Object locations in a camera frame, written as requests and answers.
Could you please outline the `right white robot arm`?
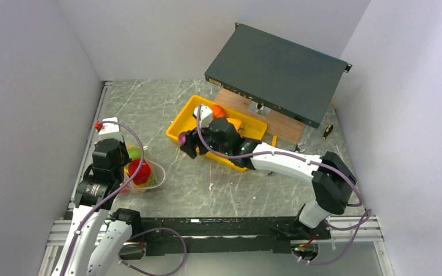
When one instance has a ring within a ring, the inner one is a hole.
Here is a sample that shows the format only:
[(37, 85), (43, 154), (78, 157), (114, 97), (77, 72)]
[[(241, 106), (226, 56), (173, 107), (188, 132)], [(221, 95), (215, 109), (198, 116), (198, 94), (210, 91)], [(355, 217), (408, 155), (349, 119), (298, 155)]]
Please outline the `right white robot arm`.
[(358, 192), (354, 175), (336, 153), (328, 151), (319, 156), (282, 150), (241, 136), (225, 118), (180, 133), (178, 142), (192, 159), (210, 152), (240, 168), (273, 171), (311, 182), (315, 199), (301, 207), (294, 223), (294, 231), (302, 239), (314, 234), (329, 216), (343, 214), (351, 195)]

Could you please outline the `green cabbage toy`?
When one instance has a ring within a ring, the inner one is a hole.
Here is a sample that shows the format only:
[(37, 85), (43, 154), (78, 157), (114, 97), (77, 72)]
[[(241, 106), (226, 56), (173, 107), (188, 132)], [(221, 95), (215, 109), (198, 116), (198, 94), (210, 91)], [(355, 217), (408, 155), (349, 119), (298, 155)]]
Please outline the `green cabbage toy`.
[(141, 160), (143, 156), (142, 149), (139, 147), (130, 147), (127, 152), (131, 160)]

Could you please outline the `orange carrot toy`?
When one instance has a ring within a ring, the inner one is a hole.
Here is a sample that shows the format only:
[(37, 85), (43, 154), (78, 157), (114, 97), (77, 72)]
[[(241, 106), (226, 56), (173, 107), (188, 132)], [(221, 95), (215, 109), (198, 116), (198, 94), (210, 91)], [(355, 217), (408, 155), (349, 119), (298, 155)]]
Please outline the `orange carrot toy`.
[(154, 187), (157, 184), (158, 184), (158, 180), (156, 178), (156, 175), (154, 173), (151, 173), (149, 178), (148, 178), (148, 181), (147, 181), (147, 186), (148, 187)]

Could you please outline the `purple onion toy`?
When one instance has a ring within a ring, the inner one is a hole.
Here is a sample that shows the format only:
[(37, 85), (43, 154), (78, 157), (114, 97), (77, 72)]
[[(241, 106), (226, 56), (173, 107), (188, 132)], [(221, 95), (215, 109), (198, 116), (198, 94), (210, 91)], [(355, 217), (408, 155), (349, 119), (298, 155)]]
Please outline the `purple onion toy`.
[(180, 147), (182, 147), (186, 143), (186, 139), (187, 139), (186, 132), (181, 132), (178, 135), (178, 143), (179, 143)]

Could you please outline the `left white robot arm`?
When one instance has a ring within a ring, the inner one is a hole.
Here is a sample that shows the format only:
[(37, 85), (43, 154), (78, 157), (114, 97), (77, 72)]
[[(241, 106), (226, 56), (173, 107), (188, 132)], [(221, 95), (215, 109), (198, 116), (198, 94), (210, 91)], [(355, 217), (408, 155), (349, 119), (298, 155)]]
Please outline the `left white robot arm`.
[(71, 226), (52, 275), (105, 275), (123, 244), (141, 237), (140, 212), (109, 212), (129, 160), (123, 139), (96, 142), (92, 163), (76, 189)]

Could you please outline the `clear zip top bag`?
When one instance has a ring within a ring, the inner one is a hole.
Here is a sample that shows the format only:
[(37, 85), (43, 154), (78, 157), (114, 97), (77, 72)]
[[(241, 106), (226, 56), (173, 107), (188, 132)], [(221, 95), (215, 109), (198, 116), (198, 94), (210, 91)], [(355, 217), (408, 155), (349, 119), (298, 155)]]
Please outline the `clear zip top bag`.
[(124, 181), (128, 180), (140, 166), (139, 172), (120, 193), (142, 193), (160, 187), (165, 181), (165, 169), (152, 160), (148, 146), (126, 143), (130, 162), (124, 168)]

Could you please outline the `red bell pepper toy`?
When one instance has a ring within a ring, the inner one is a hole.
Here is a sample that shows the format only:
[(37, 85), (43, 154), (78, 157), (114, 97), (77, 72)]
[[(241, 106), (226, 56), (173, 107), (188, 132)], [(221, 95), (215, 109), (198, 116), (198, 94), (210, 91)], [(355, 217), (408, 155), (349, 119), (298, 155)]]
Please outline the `red bell pepper toy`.
[(137, 187), (147, 186), (147, 181), (151, 174), (151, 167), (145, 160), (142, 162), (140, 160), (132, 160), (128, 164), (129, 175), (132, 176), (134, 172), (138, 169), (138, 167), (140, 167), (140, 169), (136, 176), (133, 178), (133, 184)]

